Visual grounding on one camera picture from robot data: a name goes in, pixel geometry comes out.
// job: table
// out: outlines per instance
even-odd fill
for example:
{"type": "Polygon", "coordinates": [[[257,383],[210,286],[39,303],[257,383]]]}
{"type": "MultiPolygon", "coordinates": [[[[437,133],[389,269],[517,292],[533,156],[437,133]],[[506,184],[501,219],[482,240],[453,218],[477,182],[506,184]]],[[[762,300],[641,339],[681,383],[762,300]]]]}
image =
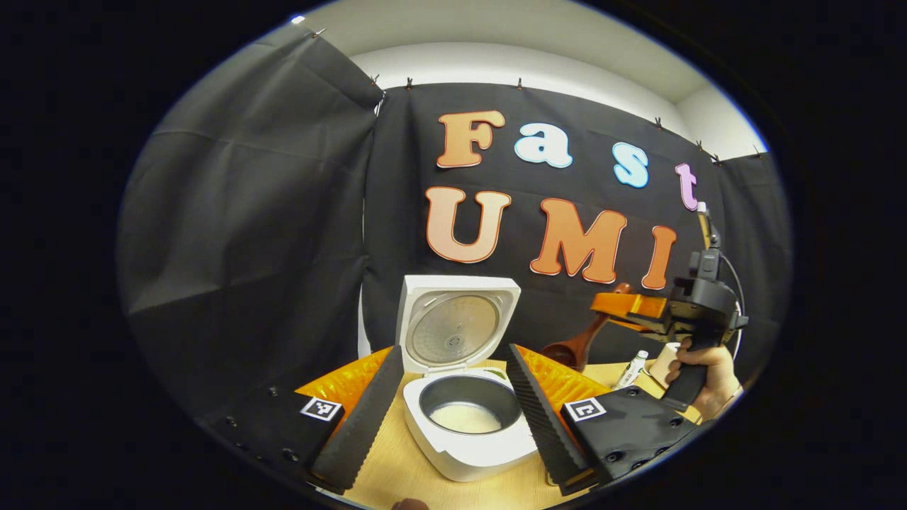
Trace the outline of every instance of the table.
{"type": "MultiPolygon", "coordinates": [[[[654,359],[647,361],[646,369],[653,363],[654,359]]],[[[506,364],[486,360],[475,366],[504,369],[506,364]]],[[[583,374],[613,387],[626,366],[627,363],[588,365],[583,374]]],[[[419,449],[405,422],[403,387],[419,377],[420,374],[404,374],[356,483],[343,494],[344,500],[374,510],[390,510],[394,503],[406,497],[424,501],[430,510],[501,510],[548,508],[588,492],[587,489],[561,496],[558,487],[548,484],[538,452],[513,469],[484,480],[460,483],[444,478],[419,449]]],[[[664,389],[646,374],[639,374],[634,384],[653,397],[664,394],[664,389]]],[[[699,419],[693,407],[682,416],[694,423],[699,419]]]]}

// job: black curtain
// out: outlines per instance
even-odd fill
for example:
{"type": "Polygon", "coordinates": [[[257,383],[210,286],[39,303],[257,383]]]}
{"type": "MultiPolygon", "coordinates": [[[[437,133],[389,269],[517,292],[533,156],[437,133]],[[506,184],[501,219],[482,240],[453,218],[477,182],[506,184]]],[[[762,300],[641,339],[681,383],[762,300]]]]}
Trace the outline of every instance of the black curtain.
{"type": "Polygon", "coordinates": [[[125,191],[124,312],[194,417],[356,359],[382,92],[312,35],[285,24],[201,79],[154,130],[125,191]]]}
{"type": "MultiPolygon", "coordinates": [[[[649,269],[654,248],[652,228],[673,229],[677,242],[671,250],[666,276],[668,286],[655,295],[666,295],[672,276],[686,276],[690,253],[703,249],[697,215],[683,205],[675,167],[689,165],[697,178],[694,194],[705,201],[717,227],[726,231],[727,205],[723,200],[723,169],[698,147],[653,122],[599,103],[560,93],[494,84],[444,83],[417,85],[411,90],[386,91],[375,128],[366,179],[366,276],[363,309],[366,333],[373,348],[395,343],[396,308],[403,276],[416,274],[489,275],[513,278],[522,288],[519,304],[501,349],[516,342],[528,348],[566,340],[584,330],[594,318],[590,305],[597,292],[627,281],[634,289],[649,269]],[[476,150],[482,162],[466,168],[442,169],[436,158],[444,152],[446,113],[495,110],[505,125],[493,129],[492,145],[476,150]],[[519,158],[514,144],[526,123],[549,123],[565,131],[573,162],[566,168],[519,158]],[[613,146],[618,142],[639,147],[649,159],[649,182],[636,189],[615,177],[613,146]],[[471,243],[478,235],[481,206],[478,191],[498,191],[512,197],[503,211],[494,253],[473,264],[443,259],[426,242],[428,200],[425,190],[448,186],[463,190],[454,237],[471,243]],[[530,262],[539,256],[546,229],[541,201],[559,198],[573,202],[583,227],[604,210],[627,218],[620,234],[614,284],[570,277],[536,274],[530,262]]],[[[635,332],[606,325],[590,353],[590,363],[632,359],[640,349],[654,357],[662,345],[635,332]]]]}
{"type": "MultiPolygon", "coordinates": [[[[723,252],[740,278],[749,317],[735,372],[749,387],[766,365],[784,323],[794,279],[794,233],[784,186],[770,154],[727,160],[719,170],[726,222],[723,252]]],[[[722,268],[722,280],[734,288],[727,268],[722,268]]],[[[736,340],[728,346],[735,348],[736,340]]]]}

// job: small bottle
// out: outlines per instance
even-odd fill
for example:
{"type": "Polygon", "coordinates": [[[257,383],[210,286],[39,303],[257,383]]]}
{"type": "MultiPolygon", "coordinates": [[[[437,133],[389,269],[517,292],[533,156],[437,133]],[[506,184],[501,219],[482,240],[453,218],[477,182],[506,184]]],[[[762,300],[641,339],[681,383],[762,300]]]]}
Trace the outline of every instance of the small bottle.
{"type": "Polygon", "coordinates": [[[641,350],[636,353],[636,357],[627,365],[627,368],[624,369],[624,373],[620,374],[620,379],[618,379],[618,384],[614,389],[621,389],[627,386],[632,386],[636,382],[636,378],[639,377],[639,372],[642,371],[642,368],[646,364],[646,358],[649,357],[649,353],[645,350],[641,350]]]}

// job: wooden ladle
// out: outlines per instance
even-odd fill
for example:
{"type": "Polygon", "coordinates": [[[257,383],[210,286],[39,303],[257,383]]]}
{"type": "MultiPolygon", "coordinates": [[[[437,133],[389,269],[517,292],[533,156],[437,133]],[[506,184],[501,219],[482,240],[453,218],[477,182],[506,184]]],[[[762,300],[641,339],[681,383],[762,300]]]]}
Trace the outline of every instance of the wooden ladle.
{"type": "MultiPolygon", "coordinates": [[[[620,283],[613,290],[615,294],[630,294],[632,291],[633,288],[628,283],[620,283]]],[[[610,318],[611,316],[606,313],[596,312],[595,319],[585,331],[565,342],[555,342],[545,346],[541,350],[541,354],[562,365],[582,372],[586,368],[586,363],[589,362],[589,349],[592,347],[592,340],[595,339],[601,327],[610,318]]]]}

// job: letter s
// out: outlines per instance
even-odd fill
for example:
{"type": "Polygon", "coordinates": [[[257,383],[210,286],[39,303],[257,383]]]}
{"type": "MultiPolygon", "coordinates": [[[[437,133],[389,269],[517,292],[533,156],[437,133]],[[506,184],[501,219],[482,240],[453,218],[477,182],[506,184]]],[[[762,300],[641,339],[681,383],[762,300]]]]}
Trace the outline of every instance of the letter s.
{"type": "Polygon", "coordinates": [[[618,142],[611,150],[618,164],[614,165],[614,175],[621,184],[634,188],[643,188],[649,183],[649,157],[639,147],[629,143],[618,142]]]}

